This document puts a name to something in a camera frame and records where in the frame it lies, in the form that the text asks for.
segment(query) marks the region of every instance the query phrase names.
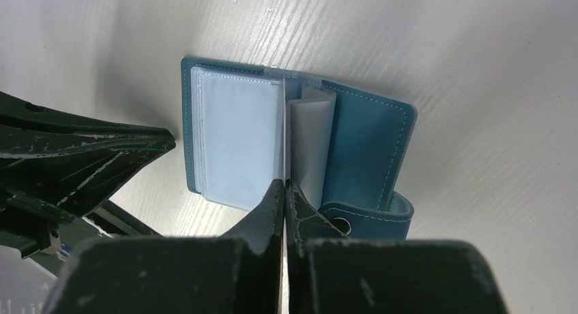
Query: white wood grain surface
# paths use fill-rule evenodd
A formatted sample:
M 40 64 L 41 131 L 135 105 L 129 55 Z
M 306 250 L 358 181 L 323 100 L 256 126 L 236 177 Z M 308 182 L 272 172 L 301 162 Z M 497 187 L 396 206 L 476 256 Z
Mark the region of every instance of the white wood grain surface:
M 169 128 L 113 198 L 164 234 L 243 215 L 185 185 L 185 55 L 294 69 L 419 110 L 396 190 L 410 238 L 486 256 L 512 313 L 576 313 L 578 0 L 0 0 L 0 90 Z

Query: teal leather card holder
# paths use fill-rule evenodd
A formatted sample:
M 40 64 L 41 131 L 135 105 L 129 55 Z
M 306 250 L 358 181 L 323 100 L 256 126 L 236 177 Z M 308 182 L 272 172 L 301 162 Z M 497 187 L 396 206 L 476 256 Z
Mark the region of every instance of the teal leather card holder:
M 414 212 L 393 189 L 414 106 L 310 74 L 186 57 L 187 186 L 251 210 L 275 178 L 297 182 L 353 238 L 405 238 Z

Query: metal snap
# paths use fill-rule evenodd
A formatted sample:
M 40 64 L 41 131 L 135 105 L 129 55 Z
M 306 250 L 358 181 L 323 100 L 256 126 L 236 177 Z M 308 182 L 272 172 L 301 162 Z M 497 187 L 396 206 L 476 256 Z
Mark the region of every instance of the metal snap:
M 346 236 L 349 236 L 351 233 L 351 223 L 344 219 L 343 217 L 334 217 L 329 220 L 331 224 L 333 224 L 339 231 L 343 232 Z

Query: black metal bracket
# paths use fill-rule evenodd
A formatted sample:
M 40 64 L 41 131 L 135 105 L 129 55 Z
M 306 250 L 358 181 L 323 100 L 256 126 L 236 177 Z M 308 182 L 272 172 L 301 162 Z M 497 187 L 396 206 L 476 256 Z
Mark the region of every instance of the black metal bracket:
M 66 256 L 79 236 L 101 228 L 154 234 L 108 198 L 173 148 L 166 129 L 89 119 L 0 92 L 0 245 L 56 272 L 61 261 L 44 255 Z

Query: leather wallet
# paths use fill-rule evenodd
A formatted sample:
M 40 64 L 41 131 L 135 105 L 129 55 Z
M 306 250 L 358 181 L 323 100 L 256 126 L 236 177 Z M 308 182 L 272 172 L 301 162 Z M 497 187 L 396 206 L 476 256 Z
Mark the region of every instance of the leather wallet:
M 414 106 L 301 72 L 181 62 L 187 186 L 252 210 L 291 179 L 353 238 L 405 238 L 414 212 L 393 191 Z

